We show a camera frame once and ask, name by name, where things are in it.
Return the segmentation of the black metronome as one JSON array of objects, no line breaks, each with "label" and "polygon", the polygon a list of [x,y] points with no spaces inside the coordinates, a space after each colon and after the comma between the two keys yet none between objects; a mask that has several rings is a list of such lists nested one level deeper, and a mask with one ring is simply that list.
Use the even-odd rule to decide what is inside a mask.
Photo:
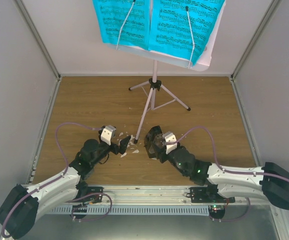
[{"label": "black metronome", "polygon": [[149,158],[156,158],[156,151],[154,149],[154,139],[158,135],[162,134],[161,127],[159,125],[152,127],[144,137],[144,147]]}]

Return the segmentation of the white music stand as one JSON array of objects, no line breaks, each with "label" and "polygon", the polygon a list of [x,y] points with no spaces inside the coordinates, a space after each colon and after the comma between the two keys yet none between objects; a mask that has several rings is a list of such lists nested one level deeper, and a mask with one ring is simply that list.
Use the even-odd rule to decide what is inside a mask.
[{"label": "white music stand", "polygon": [[[224,13],[224,8],[226,6],[226,3],[223,3],[220,12],[218,14],[217,20],[215,22],[215,27],[210,35],[209,41],[207,43],[207,45],[205,46],[205,49],[203,51],[203,53],[201,54],[199,60],[197,61],[197,63],[194,66],[191,65],[185,65],[184,67],[189,69],[189,70],[194,70],[197,72],[203,72],[206,71],[210,64],[211,64],[211,60],[212,60],[212,52],[214,49],[214,44],[215,44],[215,40],[216,40],[216,36],[219,30],[219,26],[220,26],[220,21],[222,19],[223,13]],[[144,123],[144,119],[146,116],[146,113],[149,110],[156,110],[159,109],[161,107],[164,107],[168,104],[171,104],[175,101],[177,101],[178,103],[180,103],[187,111],[190,111],[191,108],[189,106],[187,106],[183,101],[181,101],[177,96],[175,96],[169,89],[167,89],[160,80],[157,79],[158,77],[158,59],[155,58],[153,61],[153,74],[152,77],[149,78],[149,80],[137,84],[135,86],[130,87],[128,90],[132,91],[134,89],[137,88],[143,88],[145,85],[150,85],[149,88],[149,92],[147,93],[147,101],[143,110],[143,113],[141,115],[141,120],[137,129],[137,133],[135,135],[135,138],[132,140],[132,142],[134,144],[138,143],[139,137],[140,137],[140,132]],[[156,92],[159,91],[160,89],[163,89],[166,93],[168,93],[171,97],[173,97],[173,100],[166,102],[162,105],[159,105],[157,107],[155,107],[155,99],[156,99]]]}]

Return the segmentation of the cyan sheet music page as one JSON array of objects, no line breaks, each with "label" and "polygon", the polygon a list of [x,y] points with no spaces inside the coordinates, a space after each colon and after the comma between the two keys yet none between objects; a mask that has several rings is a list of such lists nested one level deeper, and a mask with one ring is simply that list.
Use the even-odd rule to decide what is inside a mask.
[{"label": "cyan sheet music page", "polygon": [[154,0],[148,50],[184,59],[193,67],[224,5],[224,0]]},{"label": "cyan sheet music page", "polygon": [[119,46],[149,48],[149,0],[94,0],[102,42]]}]

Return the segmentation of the clear plastic metronome cover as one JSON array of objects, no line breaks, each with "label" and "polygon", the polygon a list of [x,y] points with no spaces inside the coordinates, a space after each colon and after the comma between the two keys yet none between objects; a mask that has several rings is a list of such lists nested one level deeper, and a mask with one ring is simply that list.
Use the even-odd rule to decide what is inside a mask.
[{"label": "clear plastic metronome cover", "polygon": [[154,137],[149,148],[149,152],[158,158],[161,154],[166,152],[165,138],[163,134],[158,134]]}]

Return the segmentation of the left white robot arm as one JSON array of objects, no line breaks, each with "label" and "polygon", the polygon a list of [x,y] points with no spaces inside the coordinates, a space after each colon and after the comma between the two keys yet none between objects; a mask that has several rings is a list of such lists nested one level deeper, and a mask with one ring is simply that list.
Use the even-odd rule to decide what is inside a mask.
[{"label": "left white robot arm", "polygon": [[53,208],[65,202],[84,201],[88,195],[86,179],[94,167],[109,153],[123,155],[130,139],[127,136],[120,144],[88,139],[74,160],[58,174],[34,185],[14,186],[0,206],[1,236],[20,239]]}]

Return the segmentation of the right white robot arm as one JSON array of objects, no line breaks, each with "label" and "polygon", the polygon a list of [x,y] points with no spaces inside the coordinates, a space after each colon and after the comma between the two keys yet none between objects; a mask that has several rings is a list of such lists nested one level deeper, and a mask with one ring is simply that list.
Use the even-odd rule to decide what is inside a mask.
[{"label": "right white robot arm", "polygon": [[277,208],[289,210],[289,172],[273,162],[263,167],[228,167],[196,159],[184,146],[170,152],[153,145],[147,152],[151,159],[169,162],[182,176],[206,189],[213,203],[222,198],[257,198]]}]

